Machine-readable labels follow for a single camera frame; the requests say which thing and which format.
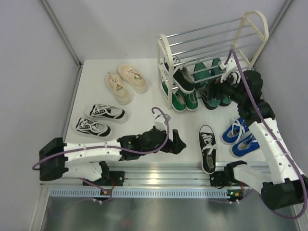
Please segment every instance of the gray wall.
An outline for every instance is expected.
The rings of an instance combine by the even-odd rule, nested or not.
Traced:
[[[284,0],[49,0],[49,2],[77,55],[81,60],[85,60],[156,58],[157,35],[174,34],[238,18],[246,11],[261,11],[271,25]]]
[[[294,1],[265,47],[257,70],[282,137],[292,156],[308,174],[308,1]]]
[[[77,66],[38,0],[0,1],[0,230],[27,230],[39,196],[31,170],[61,135]]]

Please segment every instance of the shoe pair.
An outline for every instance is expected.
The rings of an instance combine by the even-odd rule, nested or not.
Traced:
[[[142,75],[128,64],[122,64],[116,72],[108,72],[105,82],[110,92],[115,96],[119,104],[125,105],[131,102],[131,96],[123,81],[129,83],[137,93],[145,93],[148,85]]]
[[[161,88],[163,91],[163,94],[168,97],[168,87],[167,84],[163,81],[161,81]],[[172,107],[177,112],[183,112],[185,111],[185,108],[189,111],[194,111],[198,107],[198,100],[196,91],[194,90],[192,93],[183,93],[179,88],[176,90],[172,90]]]
[[[260,147],[253,134],[240,141],[248,131],[245,121],[239,118],[223,133],[222,139],[225,143],[235,143],[232,147],[232,153],[235,157],[242,157]]]
[[[113,132],[108,125],[96,120],[108,120],[121,124],[128,118],[123,109],[104,104],[94,104],[87,107],[84,114],[86,117],[79,117],[71,123],[73,131],[78,135],[96,137],[105,141],[112,139]]]
[[[197,72],[193,75],[195,81],[222,74],[223,72],[218,66],[220,62],[221,60],[219,58],[214,59],[212,62],[212,67],[213,66],[215,67],[212,68],[211,71],[209,70],[201,71],[207,68],[204,63],[197,63],[194,67],[194,72],[196,71],[200,72]],[[198,89],[198,92],[202,97],[202,101],[205,107],[209,110],[214,110],[219,105],[225,107],[231,103],[231,100],[228,97],[221,95],[219,92],[215,90],[216,89],[215,79],[210,79],[208,81],[202,81],[200,83],[197,83],[196,88]]]

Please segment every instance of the blue sneaker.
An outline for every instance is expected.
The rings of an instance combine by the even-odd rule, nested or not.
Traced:
[[[249,129],[245,121],[239,118],[223,133],[222,139],[226,143],[237,143],[247,131]]]
[[[241,142],[237,143],[232,147],[233,155],[236,157],[242,157],[247,153],[257,150],[260,147],[259,143],[255,139],[254,135],[251,134]]]

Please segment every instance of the metal rack bar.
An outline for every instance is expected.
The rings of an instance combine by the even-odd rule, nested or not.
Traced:
[[[248,69],[248,66],[242,68],[242,70],[247,70],[247,69]],[[222,76],[222,74],[223,73],[218,74],[218,75],[214,75],[214,76],[211,76],[211,77],[208,77],[208,78],[205,78],[205,79],[200,79],[200,80],[195,81],[194,83],[196,84],[196,83],[200,83],[200,82],[203,82],[203,81],[206,81],[206,80],[211,80],[211,79],[214,79],[214,78],[218,78],[218,77]],[[176,90],[178,88],[179,87],[176,86],[176,87],[173,87],[172,90]]]
[[[184,54],[184,53],[188,53],[188,52],[192,52],[192,51],[197,51],[197,50],[200,50],[200,49],[203,49],[203,48],[207,48],[207,47],[212,47],[212,46],[215,46],[215,45],[219,45],[221,43],[234,41],[235,39],[243,39],[243,38],[246,38],[246,37],[249,37],[249,36],[252,36],[252,35],[256,35],[256,34],[257,33],[254,32],[254,33],[242,35],[242,36],[239,36],[239,37],[234,37],[234,38],[226,39],[226,40],[215,42],[215,43],[212,43],[212,44],[209,44],[209,45],[206,45],[206,46],[197,47],[197,48],[194,48],[194,49],[191,49],[191,50],[181,51],[181,52],[178,52],[178,53],[174,53],[174,54],[172,54],[172,56],[176,56],[176,55],[179,55],[179,54]]]
[[[170,47],[181,45],[181,44],[184,44],[184,43],[187,43],[187,42],[193,42],[193,41],[197,41],[197,40],[200,40],[200,39],[209,38],[209,37],[212,37],[212,36],[216,36],[216,35],[220,35],[220,34],[223,34],[223,33],[231,32],[231,31],[235,31],[235,30],[239,30],[239,29],[243,29],[243,28],[246,28],[246,27],[250,27],[250,25],[244,25],[242,27],[233,28],[233,29],[230,29],[230,30],[220,31],[220,32],[217,32],[217,33],[214,33],[214,34],[210,34],[210,35],[206,35],[206,36],[202,36],[202,37],[198,37],[198,38],[193,38],[193,39],[186,40],[186,41],[183,41],[183,42],[173,43],[173,44],[170,44]]]
[[[194,71],[194,72],[192,72],[191,74],[193,75],[193,74],[196,74],[196,73],[199,73],[199,72],[208,71],[208,70],[211,70],[211,69],[216,68],[216,67],[219,67],[219,65],[212,66],[212,67],[205,68],[205,69],[201,69],[201,70],[199,70],[199,71]]]
[[[240,47],[237,47],[235,48],[234,50],[235,51],[238,51],[239,49],[243,49],[243,48],[247,48],[247,47],[251,47],[251,46],[254,46],[254,45],[259,45],[260,42],[258,43],[252,43],[252,44],[248,44],[248,45],[244,45],[244,46],[240,46]],[[205,58],[209,58],[211,57],[211,59],[214,59],[213,56],[221,56],[223,55],[224,53],[229,53],[230,49],[227,49],[227,50],[224,50],[224,51],[220,51],[220,52],[217,52],[217,53],[214,53],[214,54],[209,54],[209,55],[206,55],[206,56],[203,56],[203,57],[199,57],[199,58],[195,58],[195,59],[191,59],[191,60],[188,60],[188,61],[184,61],[184,62],[181,62],[181,63],[178,63],[178,64],[174,64],[174,66],[179,66],[179,65],[183,65],[183,64],[188,64],[188,63],[191,63],[193,62],[193,64],[195,64],[195,61],[200,61],[200,60],[203,60]]]
[[[171,38],[171,37],[174,37],[174,36],[184,35],[184,34],[188,34],[188,33],[191,33],[191,32],[198,31],[198,30],[204,30],[204,29],[211,28],[211,27],[214,27],[214,26],[219,26],[219,25],[223,25],[223,24],[227,24],[227,23],[232,23],[232,22],[240,21],[242,18],[243,17],[235,18],[235,19],[231,19],[231,20],[224,21],[224,22],[221,22],[221,23],[216,23],[216,24],[212,24],[212,25],[209,25],[209,26],[204,26],[204,27],[201,27],[201,28],[197,28],[197,29],[194,29],[194,30],[188,30],[188,31],[185,31],[185,32],[182,32],[182,33],[177,33],[177,34],[174,34],[174,35],[168,35],[168,36],[166,36],[166,38]]]

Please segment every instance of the black and white sneaker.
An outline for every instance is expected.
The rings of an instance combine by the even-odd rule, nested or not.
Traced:
[[[180,60],[176,57],[173,59],[174,64],[179,64]],[[169,67],[167,62],[164,62],[167,73],[169,72]],[[174,68],[173,80],[179,87],[179,89],[186,93],[190,94],[194,91],[194,78],[189,73],[187,68],[184,65],[178,65]]]
[[[119,107],[99,103],[87,107],[85,115],[90,119],[110,120],[119,124],[124,123],[128,117],[127,113]]]
[[[202,154],[202,170],[206,174],[212,174],[216,168],[216,140],[212,128],[203,125],[199,131],[199,143]]]
[[[87,118],[73,120],[71,127],[74,132],[81,136],[97,137],[109,141],[113,134],[109,126]]]

